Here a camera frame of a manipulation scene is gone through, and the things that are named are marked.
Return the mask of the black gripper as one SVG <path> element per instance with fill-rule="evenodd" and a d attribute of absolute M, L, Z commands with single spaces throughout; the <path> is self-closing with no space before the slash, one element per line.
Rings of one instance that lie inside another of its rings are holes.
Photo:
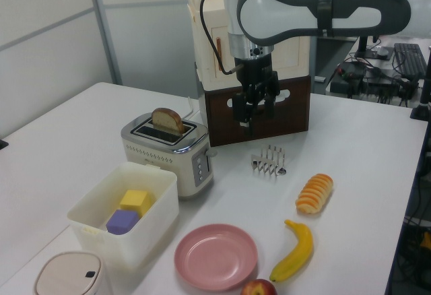
<path fill-rule="evenodd" d="M 233 96 L 233 117 L 243 127 L 251 125 L 251 109 L 247 104 L 258 104 L 264 100 L 265 115 L 274 117 L 274 102 L 279 94 L 277 72 L 273 70 L 271 54 L 257 59 L 235 58 L 237 80 L 242 85 L 242 93 Z"/>

